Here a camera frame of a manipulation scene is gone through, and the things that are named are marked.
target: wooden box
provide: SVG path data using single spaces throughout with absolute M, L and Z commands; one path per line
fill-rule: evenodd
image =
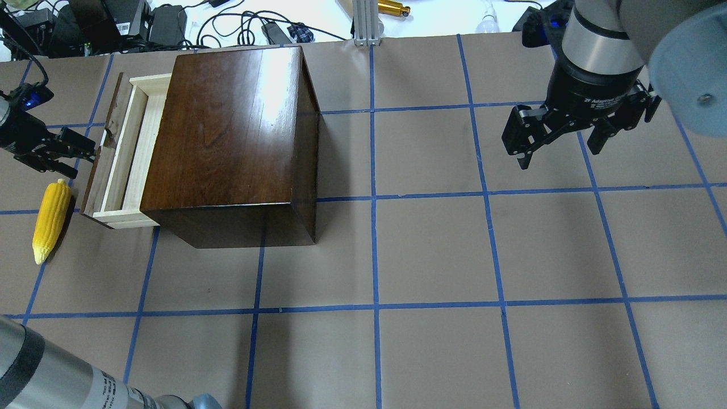
M 181 55 L 127 81 L 83 214 L 197 248 L 314 243 L 319 110 L 299 47 Z

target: yellow corn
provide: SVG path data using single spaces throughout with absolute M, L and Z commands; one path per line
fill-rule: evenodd
M 71 188 L 65 184 L 65 180 L 58 179 L 58 182 L 48 185 L 38 212 L 36 231 L 33 233 L 33 255 L 36 264 L 43 263 L 55 247 L 70 201 Z

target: black ring on robot arm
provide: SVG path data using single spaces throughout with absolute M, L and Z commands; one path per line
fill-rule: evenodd
M 10 368 L 7 368 L 0 378 L 0 409 L 7 408 L 28 385 L 45 353 L 43 336 L 30 328 L 24 328 L 23 346 L 20 347 Z
M 583 17 L 583 15 L 578 11 L 577 7 L 573 7 L 573 13 L 576 16 L 576 19 L 578 20 L 581 25 L 583 25 L 585 28 L 587 28 L 589 31 L 592 31 L 593 33 L 598 34 L 602 37 L 609 37 L 612 39 L 619 39 L 619 40 L 628 40 L 629 35 L 626 34 L 624 31 L 613 31 L 609 30 L 607 28 L 599 27 L 596 24 L 591 23 L 588 21 L 586 17 Z

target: screw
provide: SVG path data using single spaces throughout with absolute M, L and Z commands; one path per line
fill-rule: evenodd
M 699 98 L 697 98 L 696 100 L 699 101 L 699 103 L 701 103 L 702 105 L 707 105 L 708 103 L 712 102 L 713 98 L 714 97 L 712 96 L 712 94 L 704 94 L 700 95 Z

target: gold cylinder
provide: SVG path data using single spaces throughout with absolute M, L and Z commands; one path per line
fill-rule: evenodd
M 406 17 L 411 12 L 411 7 L 406 7 L 398 1 L 379 0 L 379 13 Z

